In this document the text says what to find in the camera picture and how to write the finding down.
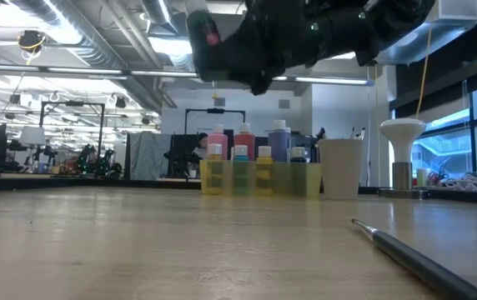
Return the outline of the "beige paper cup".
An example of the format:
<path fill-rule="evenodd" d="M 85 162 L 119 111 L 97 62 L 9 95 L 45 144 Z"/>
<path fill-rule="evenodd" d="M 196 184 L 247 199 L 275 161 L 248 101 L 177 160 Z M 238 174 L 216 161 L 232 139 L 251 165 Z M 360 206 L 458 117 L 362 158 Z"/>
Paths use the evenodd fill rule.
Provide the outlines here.
<path fill-rule="evenodd" d="M 319 157 L 324 196 L 354 200 L 358 197 L 363 142 L 359 139 L 323 139 Z"/>

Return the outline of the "grey fabric cover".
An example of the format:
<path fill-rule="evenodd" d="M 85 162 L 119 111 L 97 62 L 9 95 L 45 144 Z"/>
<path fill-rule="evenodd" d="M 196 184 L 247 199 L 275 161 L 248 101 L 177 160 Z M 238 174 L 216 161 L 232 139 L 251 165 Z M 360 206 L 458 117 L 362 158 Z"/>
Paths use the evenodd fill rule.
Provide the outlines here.
<path fill-rule="evenodd" d="M 155 181 L 165 173 L 172 136 L 153 132 L 128 135 L 126 173 L 130 180 Z"/>

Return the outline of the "black yellow ceiling device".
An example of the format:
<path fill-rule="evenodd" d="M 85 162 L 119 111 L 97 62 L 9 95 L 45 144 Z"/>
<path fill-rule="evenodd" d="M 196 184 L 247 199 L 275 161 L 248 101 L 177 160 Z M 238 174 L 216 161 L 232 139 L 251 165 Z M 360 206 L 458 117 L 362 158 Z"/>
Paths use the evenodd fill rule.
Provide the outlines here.
<path fill-rule="evenodd" d="M 27 53 L 39 53 L 46 41 L 46 35 L 43 32 L 35 30 L 25 30 L 22 35 L 17 38 L 20 49 Z"/>

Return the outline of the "long ceiling light bar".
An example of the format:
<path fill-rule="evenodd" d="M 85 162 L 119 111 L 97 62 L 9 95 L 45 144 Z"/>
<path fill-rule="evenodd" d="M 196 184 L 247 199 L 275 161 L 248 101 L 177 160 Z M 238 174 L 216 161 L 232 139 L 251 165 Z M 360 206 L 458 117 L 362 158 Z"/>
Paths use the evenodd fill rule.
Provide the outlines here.
<path fill-rule="evenodd" d="M 164 78 L 193 78 L 199 79 L 195 72 L 183 71 L 161 71 L 161 70 L 127 70 L 127 69 L 103 69 L 103 68 L 83 68 L 83 67 L 47 67 L 28 66 L 14 64 L 0 64 L 0 72 L 21 72 L 21 73 L 58 73 L 63 75 L 88 75 L 104 76 L 106 78 L 118 78 L 127 76 L 140 77 L 164 77 Z M 310 76 L 278 76 L 274 77 L 275 82 L 283 83 L 315 83 L 315 84 L 336 84 L 352 86 L 372 86 L 371 79 L 354 79 L 343 77 L 310 77 Z"/>

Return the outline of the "small brown paint bottle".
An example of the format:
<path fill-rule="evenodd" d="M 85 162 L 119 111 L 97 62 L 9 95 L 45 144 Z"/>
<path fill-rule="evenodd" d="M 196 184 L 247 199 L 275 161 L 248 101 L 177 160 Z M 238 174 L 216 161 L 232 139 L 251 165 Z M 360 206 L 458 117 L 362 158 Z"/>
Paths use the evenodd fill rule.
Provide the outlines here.
<path fill-rule="evenodd" d="M 291 150 L 291 181 L 293 195 L 306 196 L 307 167 L 306 150 L 304 147 L 293 147 Z"/>

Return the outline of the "large blue paint bottle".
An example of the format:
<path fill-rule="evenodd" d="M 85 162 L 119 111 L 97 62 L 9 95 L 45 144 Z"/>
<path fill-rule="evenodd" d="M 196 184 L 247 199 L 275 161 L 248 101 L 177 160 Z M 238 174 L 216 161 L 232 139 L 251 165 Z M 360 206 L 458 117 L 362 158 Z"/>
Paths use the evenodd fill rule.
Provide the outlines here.
<path fill-rule="evenodd" d="M 289 152 L 289 132 L 284 120 L 274 120 L 274 128 L 269 133 L 268 145 L 275 162 L 287 162 Z"/>

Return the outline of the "small yellow paint bottle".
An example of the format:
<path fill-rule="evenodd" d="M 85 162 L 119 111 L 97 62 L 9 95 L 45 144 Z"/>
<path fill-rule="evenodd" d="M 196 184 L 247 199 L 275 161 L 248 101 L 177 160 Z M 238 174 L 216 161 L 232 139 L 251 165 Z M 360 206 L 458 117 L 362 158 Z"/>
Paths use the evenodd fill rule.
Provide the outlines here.
<path fill-rule="evenodd" d="M 273 194 L 272 187 L 272 152 L 270 146 L 259 146 L 256 159 L 256 189 L 260 195 Z"/>

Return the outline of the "small orange paint bottle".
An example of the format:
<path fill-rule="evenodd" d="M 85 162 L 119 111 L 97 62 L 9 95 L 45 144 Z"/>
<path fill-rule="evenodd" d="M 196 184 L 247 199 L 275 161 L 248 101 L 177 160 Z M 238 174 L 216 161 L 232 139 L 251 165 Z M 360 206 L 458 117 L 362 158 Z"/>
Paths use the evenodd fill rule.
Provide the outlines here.
<path fill-rule="evenodd" d="M 208 145 L 207 160 L 208 193 L 221 194 L 223 191 L 223 147 L 221 144 Z"/>

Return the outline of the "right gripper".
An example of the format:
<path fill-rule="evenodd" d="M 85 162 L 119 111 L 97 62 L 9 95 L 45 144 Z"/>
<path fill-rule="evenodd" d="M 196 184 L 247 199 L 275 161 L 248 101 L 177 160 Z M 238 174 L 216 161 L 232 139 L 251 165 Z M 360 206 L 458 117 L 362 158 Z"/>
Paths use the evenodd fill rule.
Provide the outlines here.
<path fill-rule="evenodd" d="M 307 0 L 304 4 L 304 33 L 282 56 L 275 47 L 270 14 L 272 0 L 246 0 L 247 12 L 238 29 L 223 42 L 224 78 L 242 83 L 253 95 L 265 94 L 273 78 L 287 68 L 312 67 L 318 61 L 354 53 L 358 65 L 379 54 L 379 37 L 367 0 Z"/>

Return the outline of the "large pink paint bottle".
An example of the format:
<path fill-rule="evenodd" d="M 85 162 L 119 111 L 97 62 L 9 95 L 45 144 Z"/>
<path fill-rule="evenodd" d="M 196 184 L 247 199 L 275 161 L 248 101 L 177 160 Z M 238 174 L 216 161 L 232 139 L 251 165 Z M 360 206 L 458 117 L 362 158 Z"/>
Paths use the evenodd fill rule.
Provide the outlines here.
<path fill-rule="evenodd" d="M 214 124 L 213 131 L 208 135 L 208 155 L 228 159 L 228 136 L 224 134 L 223 124 Z"/>

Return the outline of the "small green paint bottle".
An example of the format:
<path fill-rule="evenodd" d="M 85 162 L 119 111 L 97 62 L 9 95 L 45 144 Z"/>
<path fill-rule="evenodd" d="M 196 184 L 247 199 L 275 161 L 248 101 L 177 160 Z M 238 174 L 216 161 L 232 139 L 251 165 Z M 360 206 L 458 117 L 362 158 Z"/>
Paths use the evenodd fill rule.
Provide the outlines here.
<path fill-rule="evenodd" d="M 216 46 L 221 43 L 217 25 L 208 10 L 192 11 L 187 17 L 189 42 L 196 73 L 204 82 L 219 80 L 223 73 L 214 66 Z"/>

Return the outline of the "large red paint bottle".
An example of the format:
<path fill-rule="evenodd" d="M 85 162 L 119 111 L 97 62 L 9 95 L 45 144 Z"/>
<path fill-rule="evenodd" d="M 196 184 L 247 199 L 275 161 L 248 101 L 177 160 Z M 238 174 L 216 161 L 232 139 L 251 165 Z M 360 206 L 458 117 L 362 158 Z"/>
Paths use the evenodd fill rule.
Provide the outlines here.
<path fill-rule="evenodd" d="M 255 136 L 251 132 L 249 123 L 242 123 L 239 126 L 238 133 L 234 136 L 234 154 L 237 155 L 237 146 L 245 146 L 247 148 L 247 156 L 249 161 L 255 159 Z"/>

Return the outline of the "small blue paint bottle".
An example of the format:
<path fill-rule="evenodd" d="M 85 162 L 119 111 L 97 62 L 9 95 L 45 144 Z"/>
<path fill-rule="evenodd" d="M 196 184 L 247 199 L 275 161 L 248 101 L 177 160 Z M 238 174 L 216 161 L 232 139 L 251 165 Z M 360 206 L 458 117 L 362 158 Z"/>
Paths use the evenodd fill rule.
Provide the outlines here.
<path fill-rule="evenodd" d="M 249 156 L 246 145 L 236 145 L 234 147 L 233 193 L 239 196 L 249 194 Z"/>

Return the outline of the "person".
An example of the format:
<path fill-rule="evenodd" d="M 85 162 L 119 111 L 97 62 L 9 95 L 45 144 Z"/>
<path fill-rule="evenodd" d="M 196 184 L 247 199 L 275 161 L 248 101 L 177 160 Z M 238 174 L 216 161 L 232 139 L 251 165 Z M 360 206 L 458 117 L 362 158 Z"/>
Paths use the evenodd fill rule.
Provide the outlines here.
<path fill-rule="evenodd" d="M 208 149 L 208 134 L 201 132 L 198 134 L 198 146 L 193 150 L 193 154 L 196 154 L 200 159 L 207 157 Z"/>

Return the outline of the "translucent yellow plastic tray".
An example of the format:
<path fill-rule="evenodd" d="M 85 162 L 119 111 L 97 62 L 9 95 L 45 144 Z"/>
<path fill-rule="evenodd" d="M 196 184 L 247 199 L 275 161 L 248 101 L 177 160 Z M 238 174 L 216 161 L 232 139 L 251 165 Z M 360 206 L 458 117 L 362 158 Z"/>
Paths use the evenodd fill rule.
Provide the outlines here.
<path fill-rule="evenodd" d="M 207 181 L 207 162 L 200 163 L 200 180 L 202 193 L 205 195 L 213 195 L 208 193 Z M 320 194 L 321 189 L 321 170 L 317 163 L 306 163 L 307 167 L 307 183 L 306 196 L 297 197 L 293 195 L 291 181 L 291 162 L 273 162 L 272 166 L 272 187 L 273 194 L 264 196 L 260 195 L 256 189 L 256 162 L 249 162 L 249 194 L 247 196 L 239 196 L 233 193 L 233 161 L 223 161 L 223 191 L 221 194 L 230 197 L 265 197 L 265 198 L 316 198 Z"/>

